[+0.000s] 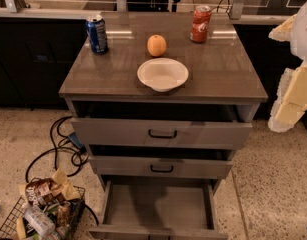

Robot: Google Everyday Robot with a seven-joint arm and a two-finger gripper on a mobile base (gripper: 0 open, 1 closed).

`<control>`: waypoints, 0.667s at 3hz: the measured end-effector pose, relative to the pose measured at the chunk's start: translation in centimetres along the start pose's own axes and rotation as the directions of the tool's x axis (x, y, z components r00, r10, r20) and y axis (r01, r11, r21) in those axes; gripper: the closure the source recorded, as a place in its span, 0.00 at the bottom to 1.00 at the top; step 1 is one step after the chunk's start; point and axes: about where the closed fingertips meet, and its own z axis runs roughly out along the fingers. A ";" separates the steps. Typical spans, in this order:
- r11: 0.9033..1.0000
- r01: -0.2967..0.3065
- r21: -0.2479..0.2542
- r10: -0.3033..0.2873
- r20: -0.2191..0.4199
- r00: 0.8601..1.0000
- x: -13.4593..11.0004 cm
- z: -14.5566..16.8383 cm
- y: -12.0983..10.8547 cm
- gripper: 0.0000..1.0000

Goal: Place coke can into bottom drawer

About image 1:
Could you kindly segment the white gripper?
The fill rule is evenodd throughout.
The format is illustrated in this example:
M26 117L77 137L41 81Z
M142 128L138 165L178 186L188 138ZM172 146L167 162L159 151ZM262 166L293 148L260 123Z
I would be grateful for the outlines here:
M307 61L307 1L297 14L272 29L268 37L279 42L290 41L291 53ZM295 126L306 111L307 64L295 70L286 68L280 78L268 127L274 132L286 132Z

